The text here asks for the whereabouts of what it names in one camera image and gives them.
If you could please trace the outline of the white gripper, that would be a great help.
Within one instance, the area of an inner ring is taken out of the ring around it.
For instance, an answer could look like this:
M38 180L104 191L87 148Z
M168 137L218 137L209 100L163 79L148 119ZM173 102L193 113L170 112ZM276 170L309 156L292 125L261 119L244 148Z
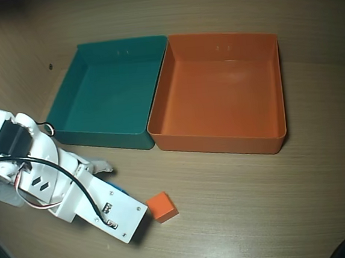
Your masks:
M75 176L85 188L89 188L93 174L112 173L113 167L104 159L91 158L86 160L72 152L67 152L61 148L58 149L59 165ZM69 223L75 217L75 210L85 195L79 189L75 182L67 175L58 172L51 202L58 203L57 207L49 209L50 213L57 218L61 218Z

